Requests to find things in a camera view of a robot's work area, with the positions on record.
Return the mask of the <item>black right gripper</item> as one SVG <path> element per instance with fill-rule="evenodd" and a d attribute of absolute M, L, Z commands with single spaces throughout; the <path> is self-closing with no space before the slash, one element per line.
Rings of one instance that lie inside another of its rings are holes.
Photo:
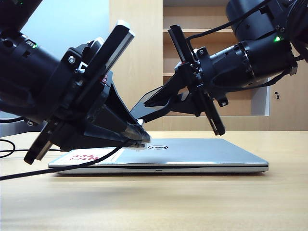
<path fill-rule="evenodd" d="M 206 47 L 192 51 L 179 25 L 169 29 L 169 35 L 178 52 L 181 62 L 175 67 L 175 74 L 148 100 L 146 107 L 163 106 L 168 102 L 170 111 L 205 115 L 216 135 L 225 133 L 224 125 L 213 103 L 219 106 L 228 104 L 226 93 L 238 91 L 243 81 L 238 83 L 233 76 L 249 77 L 249 67 L 242 62 L 246 60 L 239 46 L 229 47 L 210 56 Z M 189 92 L 178 94 L 187 87 Z"/>

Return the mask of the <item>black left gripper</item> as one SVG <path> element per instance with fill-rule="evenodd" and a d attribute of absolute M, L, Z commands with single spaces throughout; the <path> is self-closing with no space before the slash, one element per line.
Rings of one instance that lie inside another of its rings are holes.
<path fill-rule="evenodd" d="M 70 48 L 62 59 L 24 41 L 24 116 L 46 122 L 26 163 L 42 159 L 52 145 L 71 151 L 117 147 L 126 140 L 126 147 L 143 147 L 151 140 L 121 100 L 110 72 L 133 38 L 129 25 L 119 20 L 106 40 Z"/>

